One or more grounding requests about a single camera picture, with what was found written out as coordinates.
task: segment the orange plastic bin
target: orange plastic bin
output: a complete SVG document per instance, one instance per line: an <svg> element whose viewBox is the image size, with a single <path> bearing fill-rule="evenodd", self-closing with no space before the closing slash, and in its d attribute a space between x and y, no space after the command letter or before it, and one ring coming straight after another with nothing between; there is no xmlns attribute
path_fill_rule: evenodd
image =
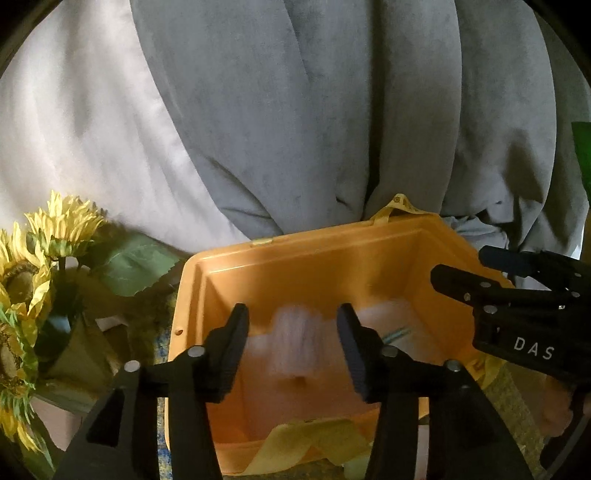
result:
<svg viewBox="0 0 591 480"><path fill-rule="evenodd" d="M183 270L169 360L202 344L212 329L225 324L236 303L248 306L253 336L268 333L274 312L286 304L311 306L333 319L344 302L362 309L403 297L447 358L468 364L482 355L472 346L472 311L433 290L430 271L439 263L508 284L499 272L481 266L477 252L433 214L405 214L202 252ZM246 433L249 412L240 369L226 400L208 411L222 472L243 472L263 440ZM372 439L377 418L376 408L352 420ZM319 457L312 448L301 461Z"/></svg>

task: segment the yellow strap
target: yellow strap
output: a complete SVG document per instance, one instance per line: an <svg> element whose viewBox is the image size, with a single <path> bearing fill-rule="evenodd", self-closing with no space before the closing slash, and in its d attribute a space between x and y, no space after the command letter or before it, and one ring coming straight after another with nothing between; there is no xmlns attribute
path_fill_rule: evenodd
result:
<svg viewBox="0 0 591 480"><path fill-rule="evenodd" d="M419 210L418 208L414 207L406 195L397 193L389 204L387 204L378 213L371 217L371 219L374 221L374 225L383 225L384 223L388 223L390 215L395 210L412 213L414 215L423 215L425 213L430 213L433 215L431 212L425 212L425 210Z"/></svg>
<svg viewBox="0 0 591 480"><path fill-rule="evenodd" d="M371 451L369 442L348 419L299 421L275 427L240 475L265 475L297 465L311 447L334 465Z"/></svg>

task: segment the silver screw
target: silver screw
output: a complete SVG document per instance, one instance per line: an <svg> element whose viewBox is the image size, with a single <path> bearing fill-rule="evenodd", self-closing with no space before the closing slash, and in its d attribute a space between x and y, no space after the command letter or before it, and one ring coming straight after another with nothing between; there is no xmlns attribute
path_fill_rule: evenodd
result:
<svg viewBox="0 0 591 480"><path fill-rule="evenodd" d="M197 358L198 356L202 356L205 354L205 348L201 345L192 346L189 350L187 350L187 355L191 358Z"/></svg>
<svg viewBox="0 0 591 480"><path fill-rule="evenodd" d="M398 355L398 349L394 345L386 345L382 348L382 355L394 358Z"/></svg>
<svg viewBox="0 0 591 480"><path fill-rule="evenodd" d="M130 360L125 364L123 368L125 368L126 372L137 372L141 367L140 363L137 360Z"/></svg>
<svg viewBox="0 0 591 480"><path fill-rule="evenodd" d="M445 362L445 366L448 370L451 370L452 372L459 372L460 370L462 370L462 364L457 360L448 360L447 362Z"/></svg>

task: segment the white fabric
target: white fabric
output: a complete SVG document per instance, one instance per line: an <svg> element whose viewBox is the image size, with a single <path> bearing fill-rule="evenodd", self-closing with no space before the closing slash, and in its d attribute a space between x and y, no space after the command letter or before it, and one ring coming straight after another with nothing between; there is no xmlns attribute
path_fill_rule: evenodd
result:
<svg viewBox="0 0 591 480"><path fill-rule="evenodd" d="M247 241L181 143L128 0L64 0L0 79L0 227L50 189L187 252Z"/></svg>

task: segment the white lettering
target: white lettering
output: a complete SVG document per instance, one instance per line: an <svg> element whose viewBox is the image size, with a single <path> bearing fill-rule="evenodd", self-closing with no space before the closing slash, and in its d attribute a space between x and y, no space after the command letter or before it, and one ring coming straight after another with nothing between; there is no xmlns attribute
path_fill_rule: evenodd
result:
<svg viewBox="0 0 591 480"><path fill-rule="evenodd" d="M523 350L525 347L525 339L521 337L517 337L517 341L515 342L515 346L513 347L514 350Z"/></svg>
<svg viewBox="0 0 591 480"><path fill-rule="evenodd" d="M533 353L535 356L538 356L538 342L534 343L527 353Z"/></svg>
<svg viewBox="0 0 591 480"><path fill-rule="evenodd" d="M546 349L546 354L542 357L544 360L550 360L552 358L552 352L554 352L554 347L549 346Z"/></svg>

